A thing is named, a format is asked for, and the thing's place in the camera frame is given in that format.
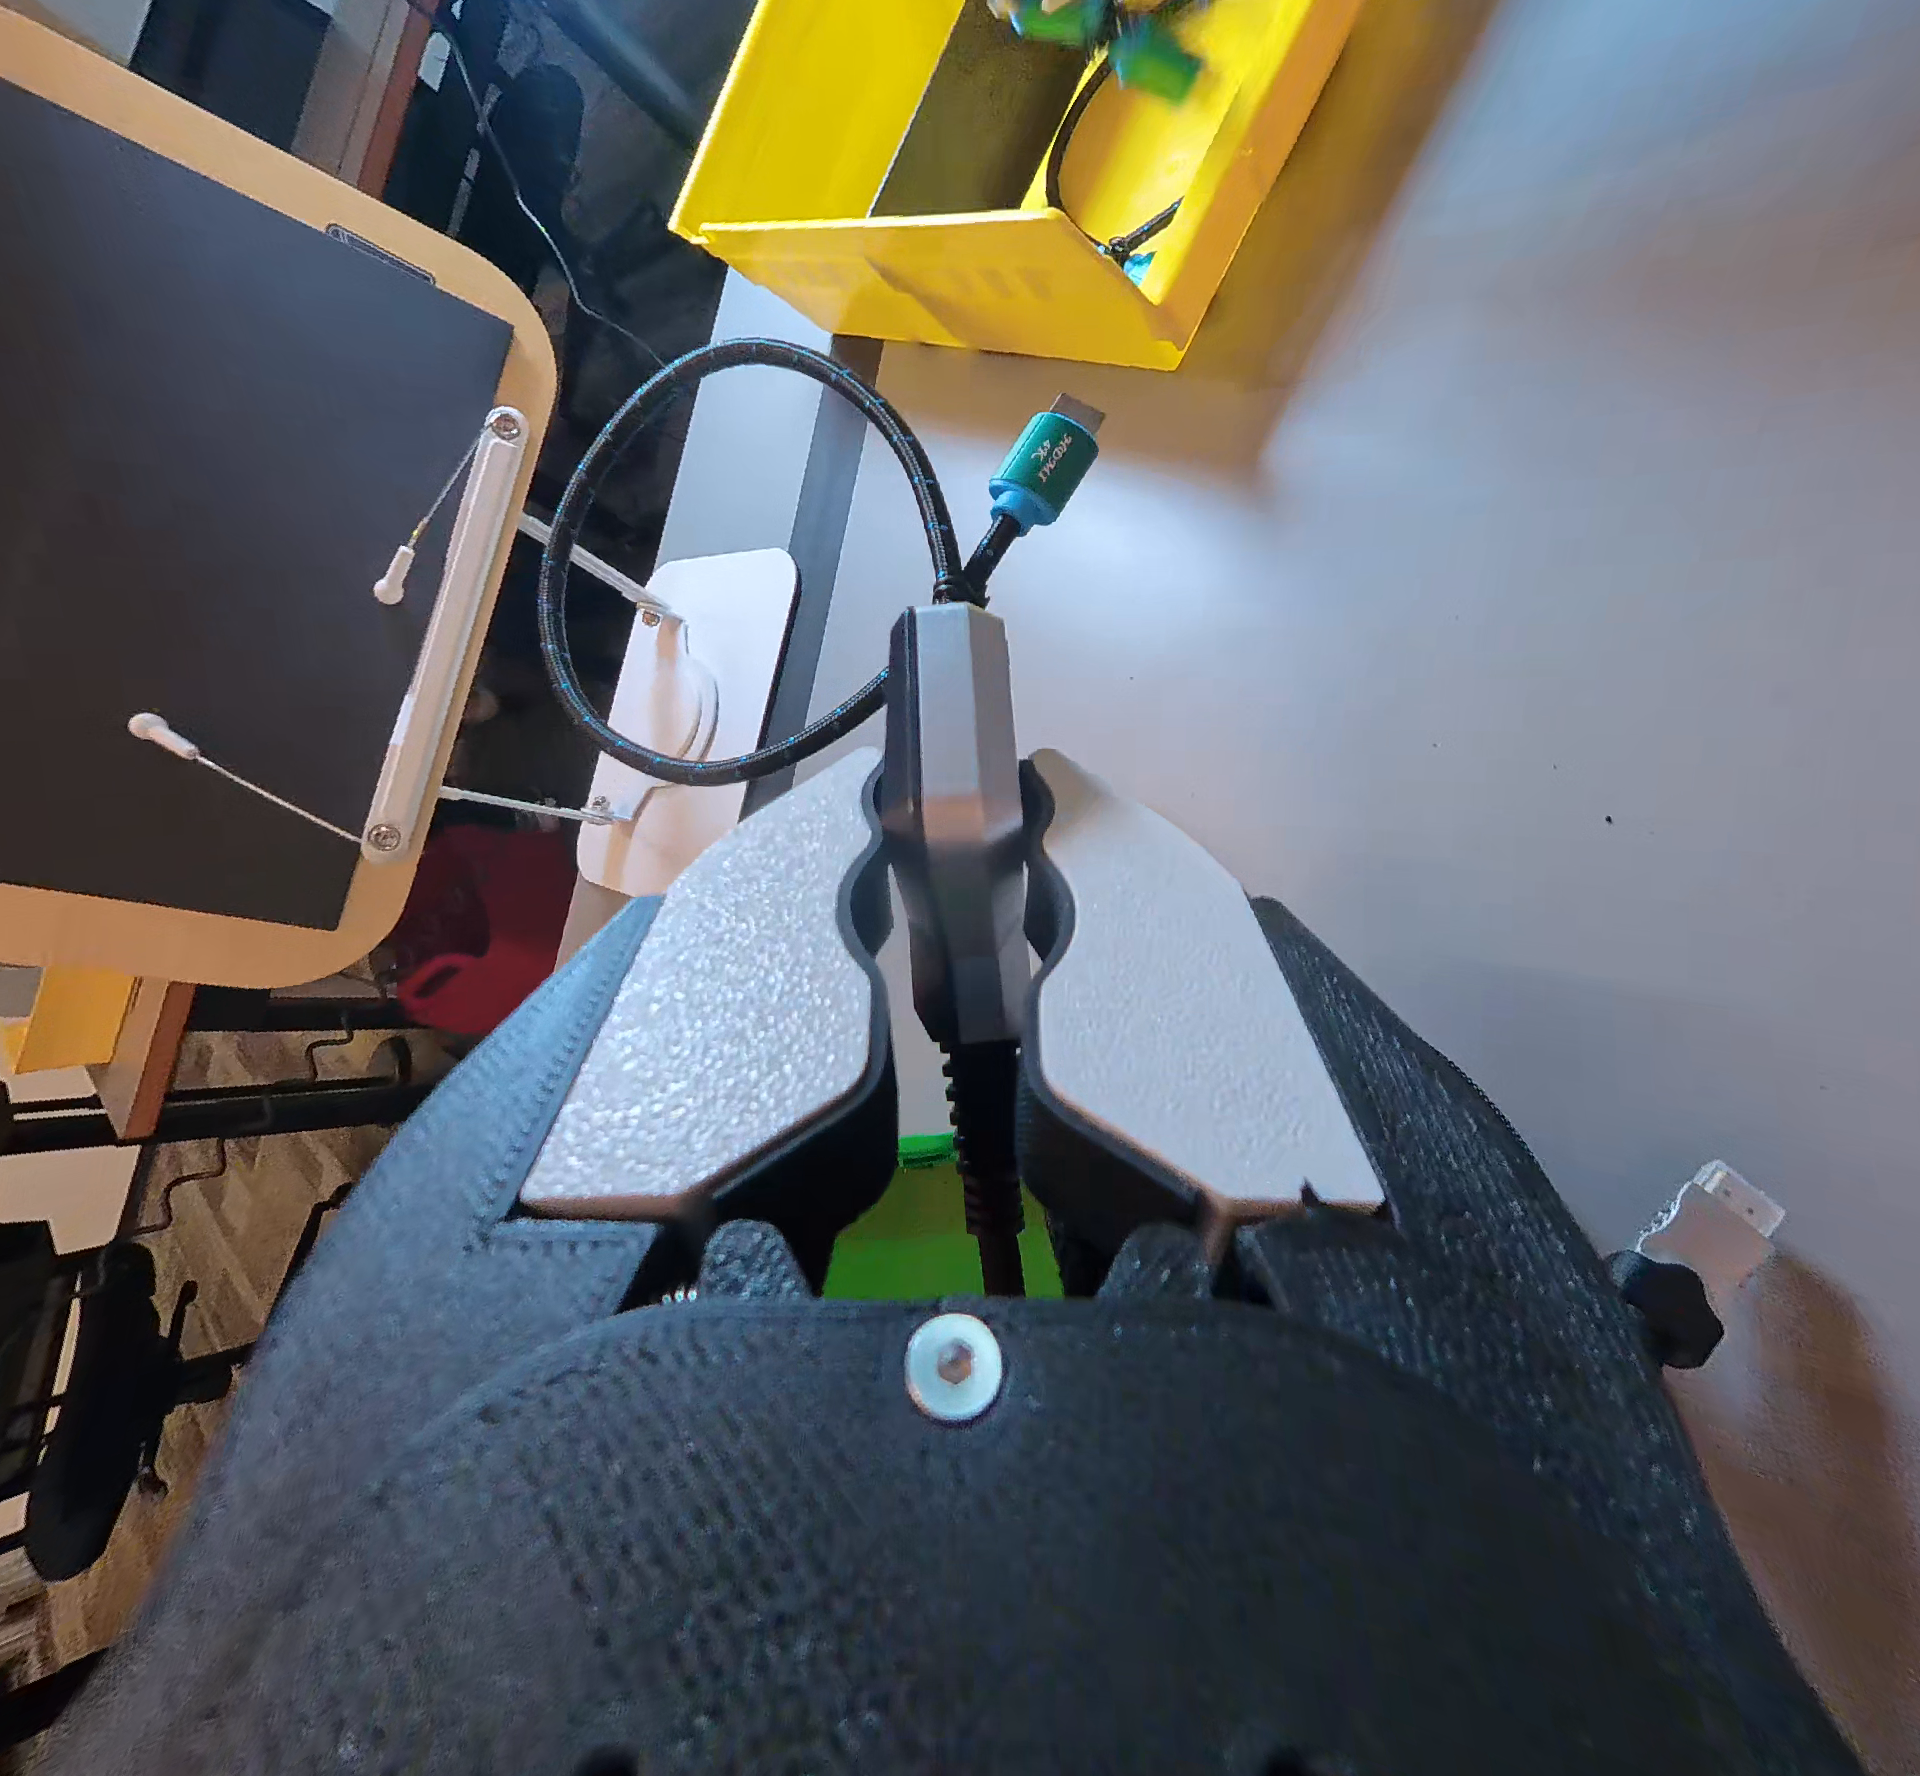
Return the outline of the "green plastic bin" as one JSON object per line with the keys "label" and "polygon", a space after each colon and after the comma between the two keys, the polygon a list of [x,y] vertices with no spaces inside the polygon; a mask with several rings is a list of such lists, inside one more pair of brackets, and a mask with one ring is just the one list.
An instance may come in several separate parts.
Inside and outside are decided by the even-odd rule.
{"label": "green plastic bin", "polygon": [[1020,1214],[1013,1236],[1020,1290],[1057,1299],[1062,1271],[1044,1212],[1021,1186],[1009,1144],[988,1144],[985,1202],[967,1197],[969,1174],[948,1129],[907,1131],[896,1142],[894,1174],[875,1199],[831,1244],[826,1296],[853,1301],[931,1301],[985,1293],[980,1236],[972,1218]]}

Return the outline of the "red bag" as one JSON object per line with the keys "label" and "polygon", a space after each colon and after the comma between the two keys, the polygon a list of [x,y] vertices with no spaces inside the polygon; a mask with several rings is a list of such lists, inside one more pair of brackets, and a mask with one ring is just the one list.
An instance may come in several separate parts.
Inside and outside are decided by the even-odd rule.
{"label": "red bag", "polygon": [[560,831],[432,831],[390,935],[406,1018],[488,1036],[555,970],[573,880],[573,842]]}

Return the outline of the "white board stand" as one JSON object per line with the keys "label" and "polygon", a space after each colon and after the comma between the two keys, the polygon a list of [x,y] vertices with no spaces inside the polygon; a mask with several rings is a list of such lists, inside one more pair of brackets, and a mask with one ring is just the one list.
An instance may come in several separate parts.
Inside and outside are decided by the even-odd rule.
{"label": "white board stand", "polygon": [[[128,718],[125,731],[131,739],[195,764],[238,789],[341,842],[356,844],[366,861],[383,861],[409,851],[422,842],[433,809],[444,802],[540,813],[541,805],[527,800],[447,788],[435,761],[444,733],[467,701],[461,672],[467,646],[480,629],[481,581],[493,554],[507,537],[507,525],[541,548],[554,542],[554,528],[547,522],[523,516],[511,504],[527,433],[530,423],[522,410],[509,403],[488,410],[480,430],[447,471],[442,489],[411,523],[371,585],[374,602],[388,612],[396,609],[406,599],[409,574],[432,523],[444,507],[452,507],[442,574],[425,616],[420,652],[396,710],[368,813],[358,831],[215,761],[156,710],[142,710]],[[572,550],[570,561],[603,587],[612,587],[636,612],[639,673],[646,683],[643,712],[648,727],[666,744],[663,753],[672,761],[707,759],[718,733],[721,683],[713,667],[696,656],[683,607],[662,591],[620,576],[612,563],[585,550]]]}

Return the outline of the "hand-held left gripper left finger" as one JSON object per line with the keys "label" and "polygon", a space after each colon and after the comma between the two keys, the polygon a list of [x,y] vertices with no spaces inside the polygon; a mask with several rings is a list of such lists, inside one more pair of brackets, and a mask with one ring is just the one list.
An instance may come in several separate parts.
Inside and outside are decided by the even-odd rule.
{"label": "hand-held left gripper left finger", "polygon": [[862,746],[719,835],[651,911],[517,1191],[538,1218],[830,1244],[898,1170]]}

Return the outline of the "small yellow holder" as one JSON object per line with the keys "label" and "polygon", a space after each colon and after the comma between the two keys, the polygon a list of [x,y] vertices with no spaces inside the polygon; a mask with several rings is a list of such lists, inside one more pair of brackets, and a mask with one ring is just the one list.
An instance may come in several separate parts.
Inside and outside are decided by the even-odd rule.
{"label": "small yellow holder", "polygon": [[10,1077],[107,1066],[138,977],[60,966],[2,967],[2,1066]]}

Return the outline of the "white clamp with black knob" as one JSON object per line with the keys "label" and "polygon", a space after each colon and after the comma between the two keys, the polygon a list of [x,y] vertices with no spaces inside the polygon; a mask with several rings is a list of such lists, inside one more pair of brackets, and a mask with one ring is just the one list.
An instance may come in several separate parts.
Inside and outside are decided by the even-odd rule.
{"label": "white clamp with black knob", "polygon": [[1778,1199],[1713,1160],[1633,1246],[1606,1258],[1606,1276],[1658,1367],[1692,1371],[1716,1354],[1784,1218]]}

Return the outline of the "grey switch adapter with cable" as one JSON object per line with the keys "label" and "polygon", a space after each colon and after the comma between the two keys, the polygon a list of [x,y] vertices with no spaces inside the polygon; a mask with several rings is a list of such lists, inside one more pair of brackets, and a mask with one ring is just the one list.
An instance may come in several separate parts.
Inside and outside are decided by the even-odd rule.
{"label": "grey switch adapter with cable", "polygon": [[1016,1107],[1034,961],[1020,769],[1002,621],[967,602],[903,609],[888,646],[878,815],[992,1298],[1026,1292]]}

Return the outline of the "black office chair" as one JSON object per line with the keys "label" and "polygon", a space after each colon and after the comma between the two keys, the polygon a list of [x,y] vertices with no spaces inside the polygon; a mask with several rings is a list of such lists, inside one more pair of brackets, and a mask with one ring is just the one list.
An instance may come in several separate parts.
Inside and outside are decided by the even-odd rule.
{"label": "black office chair", "polygon": [[250,1360],[250,1341],[184,1354],[195,1296],[184,1282],[161,1318],[139,1240],[61,1253],[44,1220],[2,1226],[2,1497],[24,1502],[4,1549],[42,1581],[90,1572],[131,1491],[168,1491],[156,1462],[169,1413],[225,1397]]}

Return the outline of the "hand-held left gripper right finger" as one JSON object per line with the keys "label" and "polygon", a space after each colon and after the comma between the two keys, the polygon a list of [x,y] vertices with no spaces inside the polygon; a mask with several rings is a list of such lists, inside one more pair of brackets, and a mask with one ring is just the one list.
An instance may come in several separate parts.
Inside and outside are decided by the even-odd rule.
{"label": "hand-held left gripper right finger", "polygon": [[1385,1190],[1252,896],[1200,842],[1055,748],[1021,761],[1020,1178],[1087,1253],[1144,1227],[1208,1259]]}

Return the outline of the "black bin divider sheet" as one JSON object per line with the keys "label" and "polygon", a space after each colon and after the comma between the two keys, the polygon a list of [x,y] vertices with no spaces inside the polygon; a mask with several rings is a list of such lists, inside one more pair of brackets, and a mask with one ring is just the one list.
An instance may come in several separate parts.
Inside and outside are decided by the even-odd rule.
{"label": "black bin divider sheet", "polygon": [[966,0],[869,218],[1020,211],[1087,65],[1082,45],[1024,37]]}

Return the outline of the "black board with wooden frame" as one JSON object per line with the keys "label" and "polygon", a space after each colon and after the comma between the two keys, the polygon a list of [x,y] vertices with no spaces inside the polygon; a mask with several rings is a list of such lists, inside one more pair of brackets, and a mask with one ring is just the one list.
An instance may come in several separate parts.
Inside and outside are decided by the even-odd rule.
{"label": "black board with wooden frame", "polygon": [[557,375],[484,255],[4,12],[4,963],[390,931]]}

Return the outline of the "wooden top desk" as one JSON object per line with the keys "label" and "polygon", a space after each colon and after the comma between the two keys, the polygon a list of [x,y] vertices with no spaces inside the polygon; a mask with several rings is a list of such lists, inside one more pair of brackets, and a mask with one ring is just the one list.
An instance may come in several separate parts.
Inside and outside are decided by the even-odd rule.
{"label": "wooden top desk", "polygon": [[77,1117],[80,1144],[153,1139],[179,1066],[194,985],[136,975],[136,991],[107,1066],[10,1076],[4,1117],[20,1133]]}

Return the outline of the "yellow plastic bin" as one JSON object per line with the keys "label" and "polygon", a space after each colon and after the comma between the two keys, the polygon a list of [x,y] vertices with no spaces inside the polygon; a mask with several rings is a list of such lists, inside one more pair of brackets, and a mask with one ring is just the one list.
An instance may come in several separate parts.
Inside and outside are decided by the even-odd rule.
{"label": "yellow plastic bin", "polygon": [[1106,84],[1064,211],[1042,165],[1020,210],[873,218],[963,1],[758,0],[669,225],[828,331],[1178,368],[1366,0],[1185,9],[1194,94]]}

